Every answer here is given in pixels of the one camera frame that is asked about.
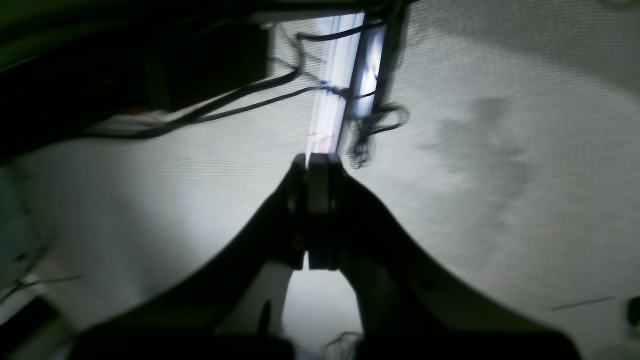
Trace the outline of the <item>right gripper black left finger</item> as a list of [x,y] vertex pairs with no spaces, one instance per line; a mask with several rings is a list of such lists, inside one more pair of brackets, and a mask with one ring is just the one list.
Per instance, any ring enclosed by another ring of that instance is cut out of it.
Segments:
[[180,284],[85,331],[69,360],[294,360],[280,337],[291,275],[303,267],[296,211],[307,157],[209,262]]

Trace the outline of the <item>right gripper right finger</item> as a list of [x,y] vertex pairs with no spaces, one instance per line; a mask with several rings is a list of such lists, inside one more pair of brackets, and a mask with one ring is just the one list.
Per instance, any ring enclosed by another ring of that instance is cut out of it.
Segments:
[[309,267],[339,271],[358,303],[357,360],[579,360],[559,330],[492,300],[428,255],[335,153],[307,167]]

